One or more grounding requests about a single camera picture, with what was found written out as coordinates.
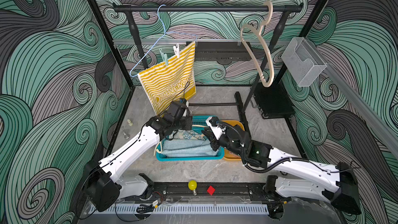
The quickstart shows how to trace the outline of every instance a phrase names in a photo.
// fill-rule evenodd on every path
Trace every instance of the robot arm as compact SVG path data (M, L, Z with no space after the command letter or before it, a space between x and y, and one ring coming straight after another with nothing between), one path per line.
M85 166L84 191L99 212L109 208L118 198L150 195L152 181L144 174L130 181L121 179L123 172L150 147L176 130L191 130L192 116L187 116L188 102L173 101L163 117L152 117L141 131L124 146L99 162L90 161ZM359 194L356 177L349 166L339 163L317 163L295 157L271 145L254 141L239 126L220 122L209 117L208 128L202 133L216 151L220 146L241 156L244 166L252 172L265 173L272 169L287 172L302 179L268 176L265 193L269 199L281 197L306 197L330 202L336 208L358 214Z

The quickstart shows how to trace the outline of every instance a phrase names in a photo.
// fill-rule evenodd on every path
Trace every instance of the orange tray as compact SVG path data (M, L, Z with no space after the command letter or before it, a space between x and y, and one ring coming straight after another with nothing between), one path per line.
M238 125L242 128L242 130L245 130L245 127L243 127L242 123L239 121L231 120L231 121L223 121L223 122L226 122L232 126ZM233 154L232 152L229 152L226 149L224 149L224 157L222 159L224 159L226 161L241 161L240 156L237 156L237 155Z

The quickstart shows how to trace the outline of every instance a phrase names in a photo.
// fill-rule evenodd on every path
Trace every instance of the green swirl wallpaper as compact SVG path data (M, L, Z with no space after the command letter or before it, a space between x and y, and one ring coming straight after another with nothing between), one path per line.
M329 0L307 38L398 135L398 0ZM361 215L352 224L396 224L398 161L326 74L298 87L283 84L294 105L290 119L315 161L358 165Z
M266 0L96 0L99 5L107 26L113 38L132 38L127 25L126 15L116 13L112 3L117 5L261 5ZM292 13L286 22L286 28L281 39L296 37L311 14L316 0L272 0L274 5L300 4L304 3L300 13ZM257 25L267 16L267 12L161 12L160 17L166 25L166 31L176 31L187 34L196 34L198 38L240 38L240 28L243 24ZM141 38L158 38L163 34L163 27L158 20L156 12L134 12L135 22L138 25ZM279 21L281 12L274 12L270 24L262 33L265 39L271 39L273 30ZM192 35L172 33L168 38L188 38ZM255 38L248 31L244 38ZM146 52L151 46L144 45ZM139 61L136 46L118 46L128 71ZM159 49L162 48L168 56L174 55L172 46L155 46L147 55L148 65L153 66L161 62ZM264 57L261 46L254 46L254 53L259 62ZM281 68L283 62L282 53L286 47L274 48L272 58L274 60L275 72ZM143 69L142 64L137 65L132 74L137 74ZM227 65L216 61L200 61L194 64L195 82L197 84L221 84L221 85L249 85L256 77L256 68L253 62L231 62ZM268 67L265 68L265 76L269 75ZM136 77L132 78L134 84L139 85Z
M0 222L71 223L129 87L86 0L0 0Z

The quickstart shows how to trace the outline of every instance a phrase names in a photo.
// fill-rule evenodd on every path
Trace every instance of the gray marble floor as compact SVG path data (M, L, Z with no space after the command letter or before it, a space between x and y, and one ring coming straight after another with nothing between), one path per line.
M234 93L239 91L243 101L249 93L249 87L196 87L197 93L189 102L235 102ZM190 107L193 115L216 115L220 119L239 120L236 106L230 107ZM142 125L154 116L153 108L141 87L137 87L132 96L123 126L131 136L140 131ZM131 119L133 126L127 124ZM249 107L246 118L253 140L265 142L295 156L300 156L284 119L261 118L257 108ZM113 151L116 151L128 140L120 132ZM280 175L278 171L257 174L242 166L241 162L225 160L199 160L160 162L153 156L153 148L146 151L124 172L123 177L145 173L157 182L265 182L268 175Z

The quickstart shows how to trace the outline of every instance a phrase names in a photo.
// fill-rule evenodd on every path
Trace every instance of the black metal base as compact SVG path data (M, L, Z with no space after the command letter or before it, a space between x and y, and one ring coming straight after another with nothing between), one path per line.
M249 133L249 137L251 138L249 122L246 119L246 113L243 111L243 102L239 92L235 93L235 100L237 103L239 103L238 104L239 121L243 124L243 127L245 127L245 131Z
M152 196L148 199L142 199L139 196L125 197L126 201L135 201L136 203L153 202L161 197L164 201L188 202L199 197L241 197L247 201L261 201L262 204L272 203L266 198L263 190L265 183L197 183L196 195L188 188L188 183L154 183ZM213 195L207 192L212 186L215 191Z
M289 128L289 131L290 131L290 133L291 133L291 135L293 137L293 140L296 143L297 149L300 152L301 157L308 159L307 154L305 153L304 148L302 147L302 145L300 143L300 140L299 140L299 138L298 138L298 136L296 134L296 131L294 130L293 125L290 122L290 119L289 118L285 118L285 121L286 121L287 127Z
M271 87L258 84L254 90L254 99L263 119L289 118L295 113L281 84Z
M190 107L225 107L225 106L237 106L238 103L190 103Z
M198 42L195 48L195 61L216 61L221 65L228 65L250 60L250 54L238 42Z

